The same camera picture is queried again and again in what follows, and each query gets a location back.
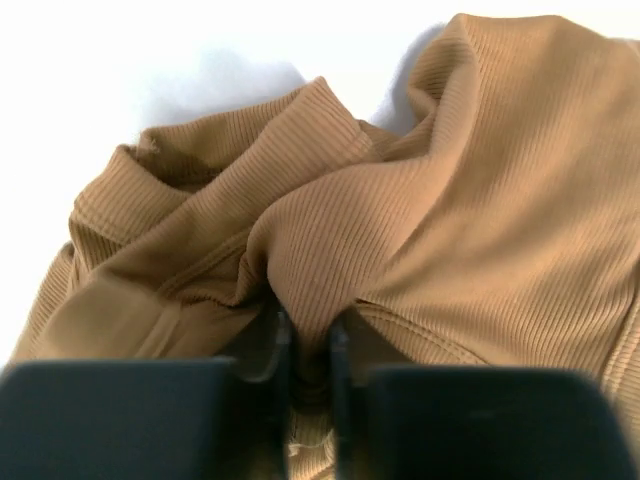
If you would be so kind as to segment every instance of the cloth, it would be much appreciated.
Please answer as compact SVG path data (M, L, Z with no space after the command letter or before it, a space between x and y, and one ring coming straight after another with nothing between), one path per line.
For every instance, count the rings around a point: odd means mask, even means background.
M458 15L407 94L405 136L320 78L119 146L77 197L13 362L210 356L268 286L303 378L355 304L416 362L586 372L640 451L638 44ZM292 478L330 478L326 415L292 420Z

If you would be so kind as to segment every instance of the brown shirt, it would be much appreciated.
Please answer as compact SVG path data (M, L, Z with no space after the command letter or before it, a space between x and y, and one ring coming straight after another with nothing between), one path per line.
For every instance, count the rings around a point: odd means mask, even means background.
M640 451L637 44L459 15L407 93L402 137L318 79L118 147L13 360L209 356L268 282L306 353L355 303L418 362L585 371ZM293 478L330 476L326 417L292 430Z

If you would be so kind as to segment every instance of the clothing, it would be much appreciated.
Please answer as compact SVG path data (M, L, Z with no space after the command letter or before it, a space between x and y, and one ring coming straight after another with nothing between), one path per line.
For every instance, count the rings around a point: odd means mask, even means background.
M420 363L587 372L640 452L638 44L458 15L407 94L405 136L320 78L119 146L13 361L211 356L268 283L302 376L355 304ZM292 423L292 478L330 477L327 416Z

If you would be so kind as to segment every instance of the white surface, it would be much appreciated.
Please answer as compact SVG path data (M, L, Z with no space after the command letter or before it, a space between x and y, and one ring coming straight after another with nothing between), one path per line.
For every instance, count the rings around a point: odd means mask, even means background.
M134 142L140 129L255 103L323 75L355 116L405 130L411 59L458 12L555 13L605 35L640 38L640 7L628 0L598 8L489 0L232 3L0 6L0 221L8 225L0 233L0 364L68 238L75 195L113 147Z

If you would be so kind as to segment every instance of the crumpled brown garment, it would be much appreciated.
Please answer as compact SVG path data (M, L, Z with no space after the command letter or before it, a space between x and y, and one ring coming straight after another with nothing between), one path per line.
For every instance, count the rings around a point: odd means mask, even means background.
M586 371L638 451L637 44L459 15L407 93L403 137L317 79L118 147L13 361L209 356L268 283L308 355L355 303L418 362ZM330 477L326 417L293 420L293 478Z

